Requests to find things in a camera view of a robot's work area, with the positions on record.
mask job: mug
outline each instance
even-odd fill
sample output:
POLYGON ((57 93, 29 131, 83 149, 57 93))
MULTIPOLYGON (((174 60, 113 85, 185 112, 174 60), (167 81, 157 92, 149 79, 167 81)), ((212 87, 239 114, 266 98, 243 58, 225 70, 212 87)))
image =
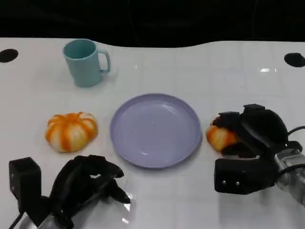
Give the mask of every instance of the mug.
POLYGON ((88 39, 69 42, 63 48, 63 55, 74 82, 79 87, 91 87, 98 84, 102 80, 101 73, 108 73, 111 69, 108 52, 98 49, 95 43, 88 39), (101 70, 99 53, 106 56, 108 68, 105 70, 101 70))

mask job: plate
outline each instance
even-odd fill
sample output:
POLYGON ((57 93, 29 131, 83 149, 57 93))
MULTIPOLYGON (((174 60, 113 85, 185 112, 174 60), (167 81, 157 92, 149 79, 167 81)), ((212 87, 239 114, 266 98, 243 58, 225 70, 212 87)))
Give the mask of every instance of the plate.
POLYGON ((124 103, 114 114, 110 136, 115 151, 141 167, 164 168, 186 159, 201 143, 195 111, 165 94, 146 94, 124 103))

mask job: white table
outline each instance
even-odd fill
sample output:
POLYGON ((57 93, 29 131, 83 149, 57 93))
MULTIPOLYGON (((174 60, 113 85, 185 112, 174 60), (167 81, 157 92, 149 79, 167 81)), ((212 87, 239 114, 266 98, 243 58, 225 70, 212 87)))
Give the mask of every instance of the white table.
MULTIPOLYGON (((108 131, 114 111, 124 101, 146 93, 185 100, 200 117, 203 132, 218 112, 242 111, 250 103, 276 111, 288 129, 304 125, 305 68, 287 65, 284 55, 305 54, 305 43, 213 42, 177 49, 98 44, 110 53, 113 70, 101 84, 79 88, 61 53, 68 41, 0 39, 0 50, 19 51, 16 60, 0 63, 1 228, 8 228, 18 214, 9 190, 9 160, 31 156, 42 169, 42 192, 49 195, 62 166, 76 155, 89 154, 105 156, 124 170, 122 187, 134 195, 136 204, 125 217, 115 205, 99 203, 87 216, 84 229, 305 227, 303 207, 277 187, 248 196, 216 193, 214 161, 219 155, 205 138, 200 151, 186 162, 151 171, 120 159, 108 131), (78 111, 96 116, 99 135, 76 154, 54 152, 44 139, 47 120, 54 114, 78 111)), ((291 138, 305 146, 305 131, 291 138)))

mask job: pumpkin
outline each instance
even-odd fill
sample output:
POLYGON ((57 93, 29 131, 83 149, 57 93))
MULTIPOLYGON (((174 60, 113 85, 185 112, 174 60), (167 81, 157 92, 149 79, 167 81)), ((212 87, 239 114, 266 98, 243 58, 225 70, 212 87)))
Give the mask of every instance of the pumpkin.
POLYGON ((56 151, 73 152, 86 146, 97 132, 97 121, 92 114, 56 114, 48 121, 45 138, 56 151))
POLYGON ((237 136, 233 131, 215 125, 209 126, 206 130, 206 139, 218 152, 238 142, 237 136))

